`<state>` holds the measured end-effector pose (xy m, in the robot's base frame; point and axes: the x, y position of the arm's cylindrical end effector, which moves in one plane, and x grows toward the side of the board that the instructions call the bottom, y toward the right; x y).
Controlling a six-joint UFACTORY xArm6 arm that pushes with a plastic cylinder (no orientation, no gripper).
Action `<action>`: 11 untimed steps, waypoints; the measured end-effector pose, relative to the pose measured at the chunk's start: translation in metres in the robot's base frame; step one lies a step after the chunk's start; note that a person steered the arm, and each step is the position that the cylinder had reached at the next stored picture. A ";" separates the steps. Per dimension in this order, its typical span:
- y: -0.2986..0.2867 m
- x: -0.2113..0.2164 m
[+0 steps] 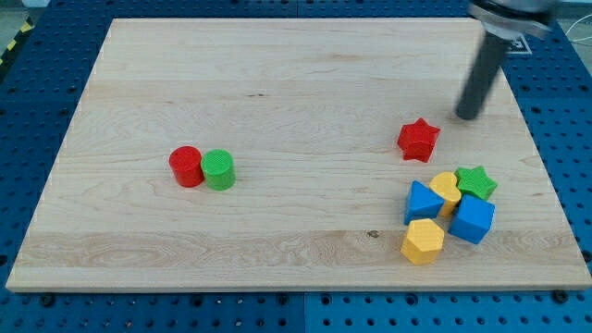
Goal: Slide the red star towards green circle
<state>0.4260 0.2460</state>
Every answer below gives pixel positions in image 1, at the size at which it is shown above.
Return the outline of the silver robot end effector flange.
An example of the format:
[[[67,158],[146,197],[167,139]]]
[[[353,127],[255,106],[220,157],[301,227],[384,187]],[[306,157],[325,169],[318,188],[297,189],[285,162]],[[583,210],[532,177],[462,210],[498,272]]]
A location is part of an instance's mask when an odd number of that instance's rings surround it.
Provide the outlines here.
[[[470,0],[467,13],[502,39],[524,34],[544,39],[551,32],[557,5],[557,0]]]

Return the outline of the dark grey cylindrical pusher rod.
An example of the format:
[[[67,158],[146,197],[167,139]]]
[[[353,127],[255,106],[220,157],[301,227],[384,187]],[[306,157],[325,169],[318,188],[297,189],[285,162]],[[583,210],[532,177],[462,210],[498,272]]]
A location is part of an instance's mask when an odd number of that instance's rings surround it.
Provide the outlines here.
[[[455,108],[457,117],[476,119],[506,57],[509,41],[485,31]]]

